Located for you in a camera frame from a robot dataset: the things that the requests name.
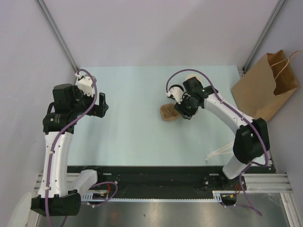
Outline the black plastic cup lid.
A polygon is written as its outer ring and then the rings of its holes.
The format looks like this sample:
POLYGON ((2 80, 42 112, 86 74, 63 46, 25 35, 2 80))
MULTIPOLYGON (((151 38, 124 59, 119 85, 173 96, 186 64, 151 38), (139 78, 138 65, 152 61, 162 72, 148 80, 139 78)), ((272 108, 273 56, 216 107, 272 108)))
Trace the black plastic cup lid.
POLYGON ((173 89, 174 87, 178 87, 179 89, 182 90, 182 92, 184 92, 184 88, 181 85, 178 85, 178 84, 170 86, 169 90, 173 89))

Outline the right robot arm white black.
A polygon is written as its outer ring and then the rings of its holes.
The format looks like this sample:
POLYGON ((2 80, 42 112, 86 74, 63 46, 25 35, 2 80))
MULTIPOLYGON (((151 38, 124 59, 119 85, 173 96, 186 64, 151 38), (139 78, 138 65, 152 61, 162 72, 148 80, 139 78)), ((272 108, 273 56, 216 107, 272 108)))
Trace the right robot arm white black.
POLYGON ((190 120, 199 108, 217 116, 234 133, 233 156, 222 168, 219 186, 229 190, 235 178, 260 156, 268 156, 270 149, 267 123, 263 118, 254 119, 226 102, 213 86, 204 87, 191 77, 182 85, 171 86, 166 93, 176 100, 174 108, 184 119, 190 120))

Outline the brown paper cup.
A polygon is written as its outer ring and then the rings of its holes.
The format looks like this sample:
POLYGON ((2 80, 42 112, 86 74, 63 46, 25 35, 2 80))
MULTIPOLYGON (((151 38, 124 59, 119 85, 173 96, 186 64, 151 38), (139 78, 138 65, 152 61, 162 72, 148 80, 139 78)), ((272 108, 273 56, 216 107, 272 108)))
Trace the brown paper cup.
POLYGON ((201 82, 201 78, 197 74, 189 74, 189 75, 186 76, 186 80, 191 79, 191 78, 196 78, 198 81, 201 82))

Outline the brown pulp cup carrier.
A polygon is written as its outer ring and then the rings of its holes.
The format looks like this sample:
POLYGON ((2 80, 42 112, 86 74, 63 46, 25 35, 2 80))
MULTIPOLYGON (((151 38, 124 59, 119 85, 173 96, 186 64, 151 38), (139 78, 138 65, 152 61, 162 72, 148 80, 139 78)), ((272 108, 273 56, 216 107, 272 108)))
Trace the brown pulp cup carrier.
POLYGON ((173 103, 164 104, 160 107, 160 115, 165 121, 173 121, 180 117, 180 113, 175 110, 173 103))

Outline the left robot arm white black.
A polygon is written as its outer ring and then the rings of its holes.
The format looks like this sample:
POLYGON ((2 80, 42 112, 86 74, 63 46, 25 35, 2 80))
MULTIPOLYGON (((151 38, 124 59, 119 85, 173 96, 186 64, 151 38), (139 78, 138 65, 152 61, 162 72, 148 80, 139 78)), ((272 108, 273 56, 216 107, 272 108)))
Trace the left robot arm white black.
POLYGON ((101 188, 105 178, 95 170, 82 170, 71 183, 67 182, 69 148, 79 116, 102 118, 108 110, 106 95, 85 94, 82 88, 61 84, 53 88, 53 102, 43 119, 45 164, 37 197, 31 210, 42 216, 76 216, 81 198, 89 188, 101 188))

